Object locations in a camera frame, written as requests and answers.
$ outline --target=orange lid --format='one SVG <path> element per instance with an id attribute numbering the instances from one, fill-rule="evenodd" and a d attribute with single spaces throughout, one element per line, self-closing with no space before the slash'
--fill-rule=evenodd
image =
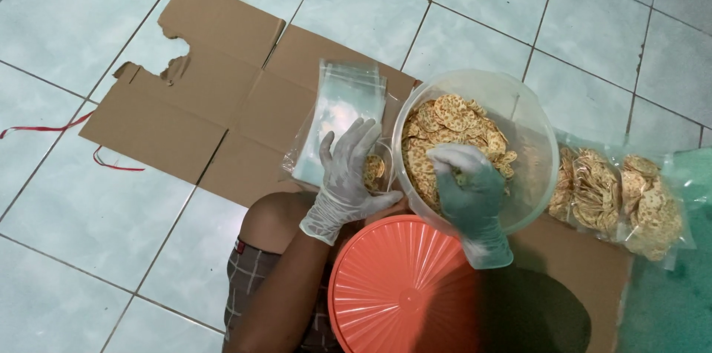
<path id="1" fill-rule="evenodd" d="M 331 326 L 347 353 L 477 352 L 476 286 L 457 238 L 396 215 L 341 250 L 329 282 Z"/>

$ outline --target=bag of crackers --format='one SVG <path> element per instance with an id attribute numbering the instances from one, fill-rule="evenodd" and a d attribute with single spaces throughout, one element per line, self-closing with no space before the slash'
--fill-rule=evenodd
<path id="1" fill-rule="evenodd" d="M 548 213 L 663 268 L 694 249 L 674 154 L 586 141 L 559 132 L 560 166 Z"/>
<path id="2" fill-rule="evenodd" d="M 291 180 L 307 190 L 321 186 L 324 168 L 319 146 L 329 131 L 336 142 L 357 118 L 380 121 L 385 110 L 386 81 L 373 62 L 329 61 L 322 59 L 315 106 L 296 135 L 280 165 L 280 181 Z M 364 185 L 371 192 L 389 191 L 393 179 L 390 139 L 376 142 L 364 166 Z"/>

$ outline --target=checkered cloth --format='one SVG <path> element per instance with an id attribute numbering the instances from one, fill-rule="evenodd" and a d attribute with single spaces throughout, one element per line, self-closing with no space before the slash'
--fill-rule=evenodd
<path id="1" fill-rule="evenodd" d="M 252 296 L 277 265 L 279 257 L 279 254 L 254 248 L 240 240 L 235 241 L 235 249 L 232 250 L 227 263 L 230 293 L 225 306 L 224 321 L 227 329 L 225 341 L 228 341 L 230 331 L 236 327 Z M 330 272 L 330 269 L 324 271 L 322 285 L 319 286 L 316 305 L 312 313 L 311 325 L 304 332 L 304 338 L 296 350 L 297 353 L 343 353 L 329 322 L 327 285 Z"/>

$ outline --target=latex glove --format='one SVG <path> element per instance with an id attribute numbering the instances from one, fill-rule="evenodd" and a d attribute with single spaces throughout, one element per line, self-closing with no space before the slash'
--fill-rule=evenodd
<path id="1" fill-rule="evenodd" d="M 299 224 L 304 233 L 334 246 L 345 223 L 385 210 L 403 197 L 399 191 L 371 196 L 363 186 L 366 156 L 380 134 L 381 125 L 375 120 L 359 118 L 336 143 L 333 156 L 329 150 L 334 132 L 326 134 L 319 147 L 324 181 L 314 206 Z"/>
<path id="2" fill-rule="evenodd" d="M 472 267 L 505 267 L 514 258 L 499 224 L 504 179 L 475 146 L 445 143 L 427 151 L 437 177 L 443 215 L 459 231 Z M 453 175 L 458 168 L 462 175 Z"/>

